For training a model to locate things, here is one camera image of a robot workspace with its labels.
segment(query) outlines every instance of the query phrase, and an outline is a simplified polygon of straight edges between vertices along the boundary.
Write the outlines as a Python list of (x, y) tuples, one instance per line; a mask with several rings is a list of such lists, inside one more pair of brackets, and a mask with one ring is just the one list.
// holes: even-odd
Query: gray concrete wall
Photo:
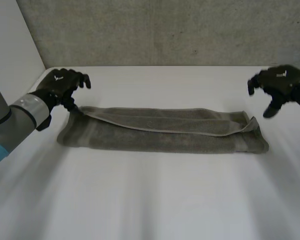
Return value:
[(300, 67), (300, 0), (17, 0), (45, 66)]

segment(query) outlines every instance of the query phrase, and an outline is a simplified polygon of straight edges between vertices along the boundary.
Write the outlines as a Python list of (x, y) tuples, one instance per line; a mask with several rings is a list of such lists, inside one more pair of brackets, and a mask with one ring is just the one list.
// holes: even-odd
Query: table surface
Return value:
[(270, 151), (62, 147), (55, 139), (68, 113), (59, 106), (48, 129), (0, 163), (0, 239), (300, 239), (300, 107), (290, 103), (263, 119), (270, 97), (247, 92), (262, 67), (74, 69), (92, 82), (75, 92), (79, 106), (242, 110), (257, 118)]

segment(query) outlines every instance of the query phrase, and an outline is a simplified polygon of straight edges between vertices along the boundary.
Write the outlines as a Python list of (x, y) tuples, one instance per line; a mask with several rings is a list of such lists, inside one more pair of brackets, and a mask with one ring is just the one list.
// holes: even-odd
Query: folded towel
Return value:
[(57, 141), (106, 150), (219, 154), (269, 149), (255, 118), (208, 109), (97, 108), (71, 112)]

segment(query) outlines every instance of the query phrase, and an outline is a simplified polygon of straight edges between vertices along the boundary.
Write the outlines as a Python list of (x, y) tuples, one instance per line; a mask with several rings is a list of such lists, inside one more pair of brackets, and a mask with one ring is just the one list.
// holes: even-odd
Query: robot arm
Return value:
[(36, 91), (8, 106), (0, 93), (0, 161), (8, 156), (35, 129), (41, 131), (51, 122), (51, 111), (63, 105), (77, 111), (72, 93), (80, 87), (91, 88), (88, 75), (73, 70), (52, 70)]
[(272, 96), (272, 101), (263, 114), (265, 118), (272, 118), (289, 101), (300, 105), (300, 70), (291, 65), (263, 70), (248, 81), (250, 96), (257, 88)]

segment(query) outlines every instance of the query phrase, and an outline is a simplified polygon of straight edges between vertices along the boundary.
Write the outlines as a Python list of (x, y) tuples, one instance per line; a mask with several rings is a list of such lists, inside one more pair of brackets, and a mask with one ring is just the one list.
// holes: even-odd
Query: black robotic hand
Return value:
[[(36, 91), (30, 94), (41, 98), (48, 106), (50, 112), (55, 106), (60, 104), (70, 112), (78, 111), (72, 94), (78, 87), (83, 88), (84, 85), (86, 85), (88, 89), (91, 88), (91, 82), (87, 74), (82, 74), (72, 69), (53, 69), (40, 82)], [(51, 115), (36, 129), (41, 131), (47, 128), (50, 122)]]
[(300, 104), (300, 70), (291, 65), (263, 70), (248, 81), (250, 96), (257, 88), (262, 88), (272, 96), (272, 101), (263, 114), (265, 118), (272, 118), (283, 104), (289, 101)]
[(61, 104), (68, 111), (71, 111), (76, 108), (72, 94), (78, 86), (83, 88), (84, 84), (88, 89), (91, 88), (91, 82), (87, 74), (62, 68), (61, 70), (54, 69), (49, 72), (36, 90), (48, 92), (54, 96), (55, 106)]

